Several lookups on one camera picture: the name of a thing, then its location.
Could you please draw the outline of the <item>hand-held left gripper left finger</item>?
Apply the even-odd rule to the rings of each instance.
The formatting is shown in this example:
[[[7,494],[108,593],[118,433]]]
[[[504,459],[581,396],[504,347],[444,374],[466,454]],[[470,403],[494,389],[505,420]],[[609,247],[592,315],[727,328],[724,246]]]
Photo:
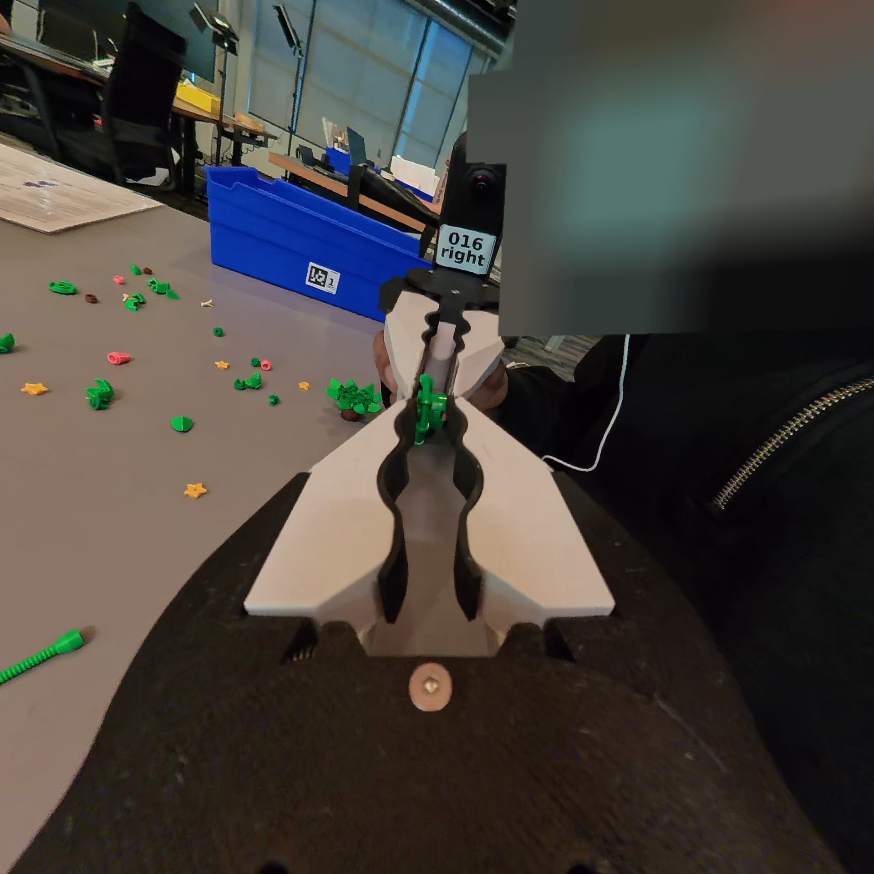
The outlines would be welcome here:
[[[244,601],[258,617],[340,621],[368,648],[398,619],[408,562],[398,498],[409,484],[414,408],[399,401],[295,478],[290,514]]]

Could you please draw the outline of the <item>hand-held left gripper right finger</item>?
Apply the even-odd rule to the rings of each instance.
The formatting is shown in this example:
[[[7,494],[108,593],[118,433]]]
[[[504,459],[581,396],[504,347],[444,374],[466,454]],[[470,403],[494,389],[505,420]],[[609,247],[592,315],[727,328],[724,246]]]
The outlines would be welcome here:
[[[511,628],[607,617],[610,592],[547,464],[463,398],[452,400],[453,485],[464,504],[455,597],[499,650]]]

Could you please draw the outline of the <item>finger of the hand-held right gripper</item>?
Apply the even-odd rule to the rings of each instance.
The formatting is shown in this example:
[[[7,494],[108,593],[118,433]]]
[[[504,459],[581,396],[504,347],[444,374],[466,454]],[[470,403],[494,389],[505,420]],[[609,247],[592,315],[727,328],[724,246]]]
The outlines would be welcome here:
[[[435,300],[412,291],[403,291],[386,315],[384,332],[398,387],[396,400],[410,399],[419,390],[432,335],[428,318],[437,310]]]
[[[446,394],[470,399],[495,371],[505,344],[498,333],[498,315],[486,310],[466,310],[446,381]]]

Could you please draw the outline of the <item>person's right forearm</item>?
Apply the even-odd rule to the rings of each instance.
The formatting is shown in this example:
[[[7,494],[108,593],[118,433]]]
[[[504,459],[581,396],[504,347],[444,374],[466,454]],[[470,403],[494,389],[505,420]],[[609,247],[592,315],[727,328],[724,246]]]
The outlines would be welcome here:
[[[507,370],[507,391],[497,407],[496,421],[510,436],[538,457],[567,465],[595,465],[603,432],[602,418],[615,389],[600,379],[585,377],[581,367],[566,381],[545,367]]]

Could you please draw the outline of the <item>person's right hand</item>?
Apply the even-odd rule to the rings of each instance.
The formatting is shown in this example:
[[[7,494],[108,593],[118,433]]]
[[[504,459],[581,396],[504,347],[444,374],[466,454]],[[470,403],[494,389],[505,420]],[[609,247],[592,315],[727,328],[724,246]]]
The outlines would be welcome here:
[[[374,363],[380,377],[385,407],[393,405],[397,399],[397,382],[391,369],[390,357],[386,347],[385,332],[377,333],[373,343]],[[502,362],[497,364],[481,386],[469,398],[469,402],[482,412],[499,407],[508,393],[508,372]]]

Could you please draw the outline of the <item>green toy bush brown base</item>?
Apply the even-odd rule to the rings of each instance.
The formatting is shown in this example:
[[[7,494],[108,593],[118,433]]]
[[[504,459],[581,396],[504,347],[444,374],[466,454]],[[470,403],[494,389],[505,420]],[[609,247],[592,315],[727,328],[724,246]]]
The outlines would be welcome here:
[[[335,403],[341,418],[348,422],[361,421],[383,408],[381,391],[373,383],[359,386],[353,379],[343,383],[332,378],[326,387],[326,395]]]

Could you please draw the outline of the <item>blue plastic bin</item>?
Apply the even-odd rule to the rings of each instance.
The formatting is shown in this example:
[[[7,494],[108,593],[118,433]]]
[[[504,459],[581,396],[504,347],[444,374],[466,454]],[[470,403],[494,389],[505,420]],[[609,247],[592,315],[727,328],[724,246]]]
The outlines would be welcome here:
[[[379,291],[414,268],[420,240],[256,169],[206,174],[213,264],[382,322]]]

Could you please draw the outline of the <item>person's black jacket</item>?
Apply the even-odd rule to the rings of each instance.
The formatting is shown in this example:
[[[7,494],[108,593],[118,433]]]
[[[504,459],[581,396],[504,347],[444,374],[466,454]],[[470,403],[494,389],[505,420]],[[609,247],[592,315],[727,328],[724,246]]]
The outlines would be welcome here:
[[[873,331],[606,335],[574,479],[679,584],[789,788],[872,872]]]

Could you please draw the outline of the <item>black light stand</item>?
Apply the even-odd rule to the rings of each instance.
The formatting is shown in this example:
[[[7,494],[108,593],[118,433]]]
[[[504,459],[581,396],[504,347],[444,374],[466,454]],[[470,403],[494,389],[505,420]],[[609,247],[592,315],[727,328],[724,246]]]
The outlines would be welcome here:
[[[224,138],[224,102],[226,89],[226,75],[229,56],[237,56],[239,36],[234,28],[217,12],[207,10],[200,2],[193,2],[190,9],[190,17],[201,33],[210,31],[213,45],[221,51],[222,59],[219,69],[219,108],[218,121],[216,122],[216,140],[214,149],[213,166],[221,164],[222,140]]]
[[[277,20],[279,23],[279,27],[281,28],[281,32],[283,37],[286,40],[286,43],[289,47],[290,52],[295,59],[295,76],[294,76],[294,84],[292,89],[291,96],[291,105],[290,105],[290,117],[289,117],[289,125],[288,125],[288,133],[289,133],[289,147],[291,146],[291,141],[295,132],[295,125],[297,120],[297,112],[298,112],[298,103],[299,103],[299,94],[300,94],[300,73],[302,68],[302,62],[304,60],[304,45],[300,40],[300,37],[295,29],[294,25],[290,20],[290,16],[288,11],[283,4],[274,3],[272,5],[275,15],[277,16]]]

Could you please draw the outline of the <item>green ridged stem piece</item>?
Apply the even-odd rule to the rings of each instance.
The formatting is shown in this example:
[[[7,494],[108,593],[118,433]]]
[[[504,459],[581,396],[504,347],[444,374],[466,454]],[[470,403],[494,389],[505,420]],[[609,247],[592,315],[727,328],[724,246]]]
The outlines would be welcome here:
[[[1,671],[0,683],[5,685],[21,675],[37,669],[39,666],[52,661],[59,656],[80,650],[85,645],[82,632],[72,629],[61,635],[50,646],[29,655],[27,658],[14,663]]]

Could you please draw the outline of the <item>yellow storage tray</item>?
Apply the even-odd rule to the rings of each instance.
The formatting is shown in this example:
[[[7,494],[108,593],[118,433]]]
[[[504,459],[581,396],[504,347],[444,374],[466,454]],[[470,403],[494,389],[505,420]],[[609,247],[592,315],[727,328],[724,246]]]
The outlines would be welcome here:
[[[220,109],[218,96],[202,90],[188,80],[178,83],[176,98],[189,107],[195,107],[209,115],[217,115]]]

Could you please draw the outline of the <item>black office chair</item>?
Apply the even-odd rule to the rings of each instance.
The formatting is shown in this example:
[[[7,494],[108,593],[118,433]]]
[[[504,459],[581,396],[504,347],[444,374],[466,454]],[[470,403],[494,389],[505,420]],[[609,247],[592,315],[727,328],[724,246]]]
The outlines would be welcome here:
[[[171,116],[187,41],[148,16],[137,2],[125,10],[122,44],[102,96],[105,159],[115,181],[141,181],[166,169],[168,186],[179,186],[171,144]]]

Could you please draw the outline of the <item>pale printed sheet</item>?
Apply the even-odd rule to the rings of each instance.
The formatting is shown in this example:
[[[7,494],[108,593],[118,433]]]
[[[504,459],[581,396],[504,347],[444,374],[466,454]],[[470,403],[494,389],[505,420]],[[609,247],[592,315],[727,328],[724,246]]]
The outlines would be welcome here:
[[[1,219],[42,234],[145,213],[160,203],[38,155],[1,145]]]

